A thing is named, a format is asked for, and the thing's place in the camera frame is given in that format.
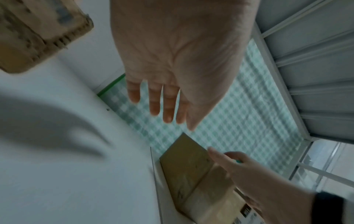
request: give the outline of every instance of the green checkered fabric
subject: green checkered fabric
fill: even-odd
[[[188,131],[186,125],[165,124],[162,113],[151,117],[147,88],[143,83],[137,105],[128,99],[125,79],[101,99],[160,154],[185,132],[203,147],[245,152],[281,174],[302,141],[253,40],[227,95],[194,132]]]

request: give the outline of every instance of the hand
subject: hand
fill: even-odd
[[[222,154],[209,148],[208,153],[249,197],[249,206],[262,212],[266,224],[311,223],[314,193],[295,186],[242,152]]]
[[[150,113],[194,130],[224,97],[243,58],[260,0],[111,0],[113,38],[128,96],[147,80]]]

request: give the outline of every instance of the black wristband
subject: black wristband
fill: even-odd
[[[312,224],[343,224],[344,199],[327,192],[317,193],[312,204]]]

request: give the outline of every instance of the green trim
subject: green trim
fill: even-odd
[[[97,96],[101,97],[105,92],[107,92],[110,88],[112,88],[115,84],[117,84],[120,80],[124,79],[125,73],[119,76],[116,80],[107,85],[103,90],[101,90]]]

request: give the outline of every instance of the cardboard package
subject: cardboard package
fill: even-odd
[[[196,224],[242,224],[248,223],[249,214],[254,216],[226,171],[186,134],[161,156],[160,163],[176,209]],[[249,224],[259,223],[253,218]]]
[[[2,0],[0,68],[27,71],[92,28],[73,0]]]

